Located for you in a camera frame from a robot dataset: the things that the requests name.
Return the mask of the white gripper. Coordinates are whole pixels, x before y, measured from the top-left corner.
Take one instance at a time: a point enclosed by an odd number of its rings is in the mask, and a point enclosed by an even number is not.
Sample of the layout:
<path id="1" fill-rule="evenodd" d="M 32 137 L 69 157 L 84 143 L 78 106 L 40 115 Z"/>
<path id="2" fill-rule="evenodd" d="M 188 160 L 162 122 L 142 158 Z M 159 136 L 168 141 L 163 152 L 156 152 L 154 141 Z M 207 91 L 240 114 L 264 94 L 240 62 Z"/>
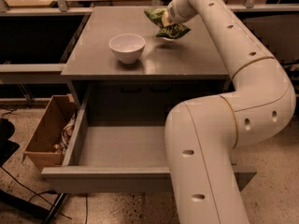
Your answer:
<path id="1" fill-rule="evenodd" d="M 163 27 L 185 23 L 197 15 L 188 0 L 172 0 L 167 10 L 162 16 Z"/>

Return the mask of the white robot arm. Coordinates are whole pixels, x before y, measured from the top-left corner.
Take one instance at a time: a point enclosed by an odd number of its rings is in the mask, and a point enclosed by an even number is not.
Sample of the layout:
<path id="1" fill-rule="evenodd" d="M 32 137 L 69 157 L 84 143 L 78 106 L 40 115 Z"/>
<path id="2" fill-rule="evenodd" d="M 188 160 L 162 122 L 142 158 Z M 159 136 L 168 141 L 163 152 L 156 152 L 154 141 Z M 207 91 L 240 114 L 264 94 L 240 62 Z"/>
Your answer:
<path id="1" fill-rule="evenodd" d="M 235 89 L 176 105 L 165 150 L 180 224 L 249 224 L 230 152 L 261 142 L 292 119 L 296 97 L 286 72 L 223 0 L 173 0 L 170 19 L 200 16 Z"/>

